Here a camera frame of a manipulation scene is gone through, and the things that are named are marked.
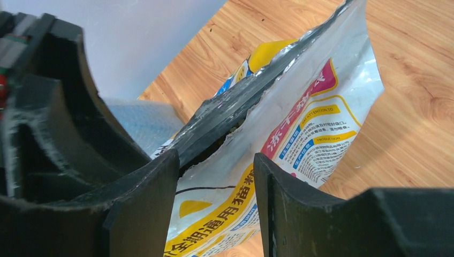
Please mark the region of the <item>pet food bag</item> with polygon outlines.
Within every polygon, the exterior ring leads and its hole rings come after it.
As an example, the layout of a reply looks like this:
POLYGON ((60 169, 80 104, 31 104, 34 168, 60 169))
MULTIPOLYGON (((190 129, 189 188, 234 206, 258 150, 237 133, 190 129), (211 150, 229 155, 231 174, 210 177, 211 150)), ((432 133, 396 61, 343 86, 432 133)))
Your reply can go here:
POLYGON ((344 1, 296 40, 259 45, 154 157, 176 149, 178 180, 164 256, 212 256, 259 233, 253 160, 262 153, 323 185, 384 87, 366 1, 344 1))

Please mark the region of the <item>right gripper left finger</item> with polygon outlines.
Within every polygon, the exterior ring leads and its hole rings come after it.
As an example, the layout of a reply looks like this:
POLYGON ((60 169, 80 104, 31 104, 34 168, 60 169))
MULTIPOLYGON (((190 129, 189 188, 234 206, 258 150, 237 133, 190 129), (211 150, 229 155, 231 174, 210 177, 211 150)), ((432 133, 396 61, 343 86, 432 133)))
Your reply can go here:
POLYGON ((162 256, 179 174, 169 149, 70 202, 1 197, 1 256, 162 256))

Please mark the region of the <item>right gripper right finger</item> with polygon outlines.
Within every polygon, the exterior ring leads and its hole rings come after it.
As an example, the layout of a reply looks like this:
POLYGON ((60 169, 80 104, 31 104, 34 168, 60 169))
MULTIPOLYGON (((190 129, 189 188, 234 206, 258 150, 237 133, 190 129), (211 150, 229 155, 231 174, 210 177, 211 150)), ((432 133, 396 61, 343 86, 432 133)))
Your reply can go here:
POLYGON ((344 200, 262 153, 253 172, 265 256, 453 256, 453 189, 375 187, 344 200))

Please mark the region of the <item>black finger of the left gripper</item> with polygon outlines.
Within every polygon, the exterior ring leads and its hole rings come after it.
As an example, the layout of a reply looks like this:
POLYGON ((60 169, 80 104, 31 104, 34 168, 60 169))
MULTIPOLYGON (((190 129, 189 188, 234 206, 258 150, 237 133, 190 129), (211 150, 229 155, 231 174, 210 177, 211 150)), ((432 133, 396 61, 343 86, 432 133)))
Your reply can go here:
POLYGON ((99 97, 82 28, 47 13, 1 13, 5 194, 68 201, 149 161, 99 97))

